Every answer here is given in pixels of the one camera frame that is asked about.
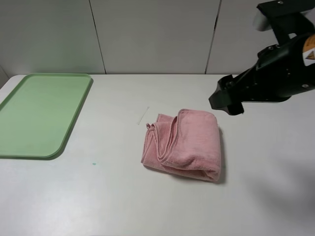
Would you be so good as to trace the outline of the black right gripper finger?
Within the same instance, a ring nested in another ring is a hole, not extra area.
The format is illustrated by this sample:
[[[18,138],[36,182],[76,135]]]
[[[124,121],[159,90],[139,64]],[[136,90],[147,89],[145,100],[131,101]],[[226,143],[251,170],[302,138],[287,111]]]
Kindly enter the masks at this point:
[[[226,106],[226,112],[230,116],[237,116],[244,113],[244,107],[242,103],[231,104],[231,105]]]
[[[241,103],[240,101],[233,102],[229,94],[228,82],[233,83],[233,76],[226,75],[222,77],[218,83],[215,92],[209,97],[209,102],[213,110],[226,111],[226,106]]]

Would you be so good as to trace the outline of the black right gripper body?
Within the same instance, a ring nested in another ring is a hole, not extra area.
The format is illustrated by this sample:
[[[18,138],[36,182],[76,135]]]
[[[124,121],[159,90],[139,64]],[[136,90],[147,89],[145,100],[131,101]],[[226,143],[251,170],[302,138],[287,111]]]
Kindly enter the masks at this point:
[[[315,88],[315,35],[296,36],[259,56],[256,64],[235,77],[234,102],[280,102]]]

